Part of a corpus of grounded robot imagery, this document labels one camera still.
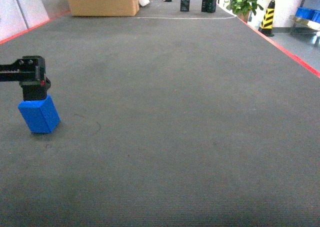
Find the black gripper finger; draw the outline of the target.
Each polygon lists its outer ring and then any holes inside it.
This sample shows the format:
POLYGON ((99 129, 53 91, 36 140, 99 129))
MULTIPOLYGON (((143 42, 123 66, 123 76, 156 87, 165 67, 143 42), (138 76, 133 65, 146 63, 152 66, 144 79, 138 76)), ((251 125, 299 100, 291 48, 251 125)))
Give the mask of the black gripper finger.
POLYGON ((22 88, 24 101, 42 101, 47 98, 51 81, 48 78, 40 81, 21 81, 19 85, 22 88))

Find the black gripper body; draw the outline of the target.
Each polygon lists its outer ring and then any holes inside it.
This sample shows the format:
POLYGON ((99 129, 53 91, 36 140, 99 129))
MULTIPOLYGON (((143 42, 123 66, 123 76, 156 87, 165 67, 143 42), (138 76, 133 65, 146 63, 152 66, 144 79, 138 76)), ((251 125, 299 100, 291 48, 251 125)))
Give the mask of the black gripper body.
POLYGON ((46 62, 42 56, 23 56, 11 64, 0 65, 1 82, 44 81, 46 62))

